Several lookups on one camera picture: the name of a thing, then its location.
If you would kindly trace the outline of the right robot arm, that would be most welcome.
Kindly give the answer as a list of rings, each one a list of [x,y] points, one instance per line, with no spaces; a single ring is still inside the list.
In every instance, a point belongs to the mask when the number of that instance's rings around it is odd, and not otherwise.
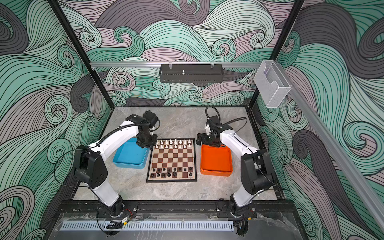
[[[266,151],[259,150],[243,140],[230,124],[239,121],[248,122],[246,117],[221,122],[221,115],[216,108],[212,108],[216,115],[208,114],[208,107],[205,108],[207,122],[205,133],[198,134],[198,145],[208,145],[220,148],[228,147],[232,153],[240,158],[241,183],[240,188],[230,196],[231,212],[239,215],[252,203],[252,200],[260,193],[265,192],[274,185],[270,168],[263,170],[261,166],[268,157]]]

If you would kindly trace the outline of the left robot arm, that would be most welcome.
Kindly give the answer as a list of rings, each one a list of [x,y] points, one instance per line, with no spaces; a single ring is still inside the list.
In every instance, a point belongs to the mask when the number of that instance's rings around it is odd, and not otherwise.
[[[157,142],[154,134],[159,117],[145,111],[142,116],[132,114],[119,127],[89,146],[80,145],[74,154],[74,175],[86,184],[108,208],[117,207],[121,196],[113,189],[108,180],[105,161],[128,140],[135,138],[141,148],[152,148]]]

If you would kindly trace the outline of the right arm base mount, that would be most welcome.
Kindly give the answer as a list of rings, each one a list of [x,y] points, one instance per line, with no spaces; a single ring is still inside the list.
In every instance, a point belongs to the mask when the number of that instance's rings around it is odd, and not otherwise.
[[[235,202],[219,199],[216,202],[217,213],[221,217],[234,219],[253,219],[257,215],[252,205],[238,207]]]

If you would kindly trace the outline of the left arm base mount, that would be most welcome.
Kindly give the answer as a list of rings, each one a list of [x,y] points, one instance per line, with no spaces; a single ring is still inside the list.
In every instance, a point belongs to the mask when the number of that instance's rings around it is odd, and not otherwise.
[[[102,217],[105,218],[124,218],[135,216],[135,210],[138,208],[137,201],[120,201],[115,203],[112,207],[107,207],[100,204],[98,211]]]

